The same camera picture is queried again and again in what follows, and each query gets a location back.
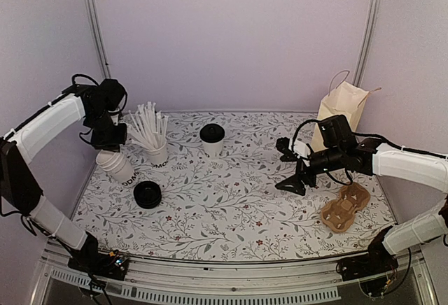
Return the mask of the stack of white paper cups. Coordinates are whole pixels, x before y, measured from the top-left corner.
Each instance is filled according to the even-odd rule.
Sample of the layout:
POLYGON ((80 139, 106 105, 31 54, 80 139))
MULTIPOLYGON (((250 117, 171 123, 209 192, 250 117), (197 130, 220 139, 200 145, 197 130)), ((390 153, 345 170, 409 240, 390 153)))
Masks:
POLYGON ((137 173, 121 152, 101 150, 96 156, 97 165, 124 187, 137 184, 137 173))

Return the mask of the white paper coffee cup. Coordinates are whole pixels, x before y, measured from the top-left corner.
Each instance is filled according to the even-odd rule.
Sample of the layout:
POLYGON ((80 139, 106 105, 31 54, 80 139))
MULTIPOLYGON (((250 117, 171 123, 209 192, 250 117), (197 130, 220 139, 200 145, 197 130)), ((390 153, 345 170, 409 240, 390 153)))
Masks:
POLYGON ((204 149, 205 155, 211 159, 219 158, 223 151, 223 142, 224 142, 223 139, 213 143, 202 141, 202 147, 204 149))

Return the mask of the black plastic cup lid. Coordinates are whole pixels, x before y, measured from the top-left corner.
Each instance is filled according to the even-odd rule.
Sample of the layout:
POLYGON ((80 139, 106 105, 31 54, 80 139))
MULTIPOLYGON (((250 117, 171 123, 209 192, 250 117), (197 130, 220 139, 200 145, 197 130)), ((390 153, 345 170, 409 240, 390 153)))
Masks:
POLYGON ((215 123, 204 125, 199 132, 200 139, 206 143, 217 143, 225 137, 224 128, 215 123))

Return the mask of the beige paper takeout bag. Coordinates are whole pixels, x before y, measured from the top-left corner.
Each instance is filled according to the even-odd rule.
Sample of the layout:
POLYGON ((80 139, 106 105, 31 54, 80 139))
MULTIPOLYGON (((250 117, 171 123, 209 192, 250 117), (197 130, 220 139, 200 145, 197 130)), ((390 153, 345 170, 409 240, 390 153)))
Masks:
POLYGON ((367 91, 356 87, 345 81, 349 74, 349 70, 343 70, 332 78, 328 93, 321 100, 317 120, 334 115, 345 115, 351 130, 355 132, 367 98, 381 88, 367 91))

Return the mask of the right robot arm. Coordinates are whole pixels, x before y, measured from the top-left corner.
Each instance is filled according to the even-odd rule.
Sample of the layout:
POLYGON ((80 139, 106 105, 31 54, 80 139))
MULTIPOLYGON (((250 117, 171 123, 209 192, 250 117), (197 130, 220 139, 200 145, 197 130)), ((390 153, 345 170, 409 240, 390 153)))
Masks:
MULTIPOLYGON (((322 151, 313 151, 297 136, 277 139, 281 161, 296 163, 295 174, 277 183, 277 189, 305 195, 306 187, 315 187, 317 175, 342 169, 345 173, 400 178, 447 192, 447 156, 398 146, 378 134, 363 134, 363 140, 358 141, 360 135, 351 130, 345 115, 315 123, 323 138, 322 151)), ((447 200, 442 200, 377 235, 363 257, 362 268, 367 274, 377 274, 400 251, 446 234, 447 200)))

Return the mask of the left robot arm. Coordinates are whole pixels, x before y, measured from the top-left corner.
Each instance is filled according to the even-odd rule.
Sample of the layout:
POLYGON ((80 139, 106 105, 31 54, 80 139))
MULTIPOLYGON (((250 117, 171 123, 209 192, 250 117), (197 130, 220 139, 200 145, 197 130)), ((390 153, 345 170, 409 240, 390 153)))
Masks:
POLYGON ((89 146, 118 152, 125 144, 127 128, 116 118, 120 105, 126 101, 127 92, 118 80, 107 78, 98 83, 77 73, 58 98, 1 137, 1 197, 32 234, 40 231, 64 244, 90 273, 104 267, 97 239, 44 196, 29 166, 48 144, 76 122, 88 128, 89 146))

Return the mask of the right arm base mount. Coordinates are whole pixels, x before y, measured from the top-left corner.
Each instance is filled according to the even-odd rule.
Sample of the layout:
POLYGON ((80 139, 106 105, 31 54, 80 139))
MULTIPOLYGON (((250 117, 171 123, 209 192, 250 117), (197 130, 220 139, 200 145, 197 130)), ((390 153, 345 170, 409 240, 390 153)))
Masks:
POLYGON ((345 257, 337 262, 336 272, 342 276, 343 281, 381 274, 398 268, 397 259, 383 245, 388 230, 387 228, 374 237, 367 247, 366 254, 345 257))

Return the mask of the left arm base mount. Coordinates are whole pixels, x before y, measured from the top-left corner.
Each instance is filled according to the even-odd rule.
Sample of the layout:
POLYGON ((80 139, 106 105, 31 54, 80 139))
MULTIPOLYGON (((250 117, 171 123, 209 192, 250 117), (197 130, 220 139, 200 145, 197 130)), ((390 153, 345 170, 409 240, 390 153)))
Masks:
POLYGON ((99 252, 98 240, 87 233, 87 238, 80 250, 66 247, 70 253, 68 267, 78 271, 123 281, 129 266, 128 256, 119 250, 110 250, 107 253, 99 252))

